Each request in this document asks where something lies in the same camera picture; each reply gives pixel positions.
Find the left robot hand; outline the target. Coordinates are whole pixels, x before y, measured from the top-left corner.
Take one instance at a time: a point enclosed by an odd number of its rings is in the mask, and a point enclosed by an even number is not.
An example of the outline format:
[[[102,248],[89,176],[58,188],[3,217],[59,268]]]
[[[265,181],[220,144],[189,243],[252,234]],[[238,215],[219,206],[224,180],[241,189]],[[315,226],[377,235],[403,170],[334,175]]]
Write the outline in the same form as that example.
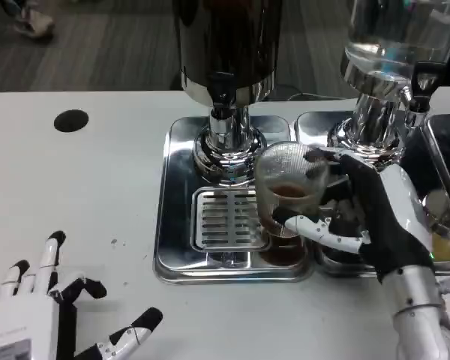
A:
[[[106,287],[83,272],[59,279],[56,268],[66,235],[53,232],[36,270],[25,259],[8,270],[0,286],[0,359],[129,359],[163,320],[156,307],[82,352],[76,351],[77,308],[82,292],[93,299]]]

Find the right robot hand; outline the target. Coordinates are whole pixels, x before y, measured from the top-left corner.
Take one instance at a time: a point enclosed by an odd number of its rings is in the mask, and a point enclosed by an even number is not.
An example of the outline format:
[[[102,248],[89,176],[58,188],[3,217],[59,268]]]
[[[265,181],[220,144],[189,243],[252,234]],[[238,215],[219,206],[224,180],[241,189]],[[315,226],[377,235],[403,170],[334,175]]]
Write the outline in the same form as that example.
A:
[[[347,177],[364,231],[359,236],[338,235],[325,221],[284,207],[272,212],[273,219],[320,245],[359,255],[374,268],[379,282],[402,275],[433,283],[432,235],[407,172],[397,164],[378,170],[350,150],[320,147],[316,152]]]

